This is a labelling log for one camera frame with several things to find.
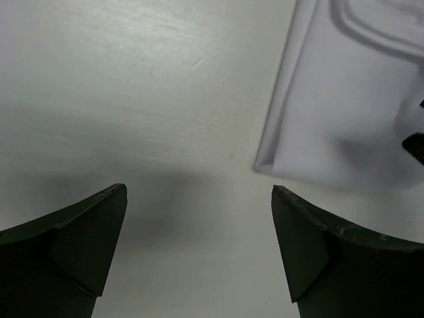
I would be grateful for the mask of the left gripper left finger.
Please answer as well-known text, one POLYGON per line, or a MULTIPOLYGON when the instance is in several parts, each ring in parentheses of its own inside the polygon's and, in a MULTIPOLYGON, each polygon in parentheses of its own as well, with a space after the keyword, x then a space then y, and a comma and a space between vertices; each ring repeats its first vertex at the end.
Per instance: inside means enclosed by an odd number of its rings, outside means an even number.
POLYGON ((127 210, 127 187, 110 187, 1 231, 2 317, 91 317, 127 210))

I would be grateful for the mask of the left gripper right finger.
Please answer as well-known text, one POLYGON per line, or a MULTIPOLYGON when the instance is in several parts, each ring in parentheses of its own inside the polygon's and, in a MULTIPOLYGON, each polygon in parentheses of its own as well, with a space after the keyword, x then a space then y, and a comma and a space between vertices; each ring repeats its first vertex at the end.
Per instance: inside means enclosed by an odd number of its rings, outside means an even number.
POLYGON ((272 216, 301 317, 422 317, 423 245, 321 209, 286 187, 272 216))

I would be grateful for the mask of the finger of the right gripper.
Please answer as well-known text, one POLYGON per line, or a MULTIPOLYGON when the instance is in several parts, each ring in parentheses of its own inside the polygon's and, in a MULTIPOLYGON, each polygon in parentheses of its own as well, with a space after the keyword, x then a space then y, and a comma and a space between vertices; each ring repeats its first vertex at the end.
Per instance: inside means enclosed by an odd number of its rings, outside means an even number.
POLYGON ((416 102, 407 113, 403 127, 406 138, 402 147, 420 164, 423 164, 423 100, 416 102))

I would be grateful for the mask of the white t shirt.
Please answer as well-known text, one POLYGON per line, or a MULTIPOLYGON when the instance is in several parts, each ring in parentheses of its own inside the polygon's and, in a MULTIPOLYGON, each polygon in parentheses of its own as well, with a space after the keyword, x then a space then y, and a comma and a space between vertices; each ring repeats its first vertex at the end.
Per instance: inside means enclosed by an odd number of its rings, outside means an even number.
POLYGON ((423 2, 297 1, 254 170, 348 189, 407 189, 423 164, 423 2))

